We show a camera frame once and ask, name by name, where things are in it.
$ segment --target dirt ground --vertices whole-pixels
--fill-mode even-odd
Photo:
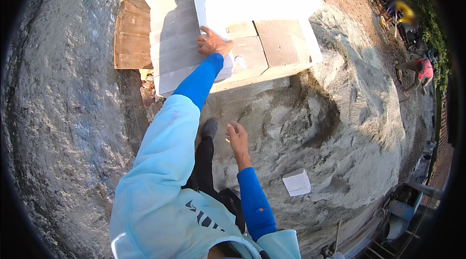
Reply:
[[[209,96],[201,124],[229,120],[249,132],[250,155],[278,228],[298,232],[303,258],[350,236],[380,197],[402,182],[433,135],[428,95],[402,89],[394,63],[406,52],[376,21],[371,0],[323,0],[310,18],[324,61],[293,78]],[[33,0],[8,59],[2,91],[11,172],[44,242],[61,258],[111,258],[108,222],[163,99],[143,104],[139,74],[113,69],[119,0]],[[214,185],[238,189],[219,130]],[[281,177],[308,171],[313,190],[290,198]]]

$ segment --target blue arm sleeve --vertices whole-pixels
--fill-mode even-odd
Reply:
[[[213,81],[222,68],[223,56],[218,53],[210,55],[181,82],[173,95],[184,95],[191,99],[201,111],[212,88]]]
[[[277,231],[274,214],[260,187],[254,168],[243,169],[236,177],[240,184],[244,221],[246,221],[251,238],[256,242],[263,235]]]

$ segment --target white foam block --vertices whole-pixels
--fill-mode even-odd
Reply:
[[[308,174],[304,168],[283,175],[282,180],[290,196],[311,192],[311,182],[309,182]]]

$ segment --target black pants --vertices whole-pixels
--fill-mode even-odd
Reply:
[[[202,138],[196,149],[194,169],[191,176],[186,185],[181,188],[191,188],[196,192],[202,191],[224,204],[228,211],[236,216],[235,224],[239,227],[241,233],[244,233],[245,223],[240,199],[229,188],[225,188],[221,192],[216,192],[213,189],[212,158],[213,141],[210,136],[206,136]]]

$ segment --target gray shoe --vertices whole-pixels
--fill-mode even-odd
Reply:
[[[213,137],[215,137],[215,134],[217,133],[217,129],[218,121],[214,118],[208,120],[204,124],[204,127],[202,127],[201,138],[204,138],[205,136],[210,136],[213,139]]]

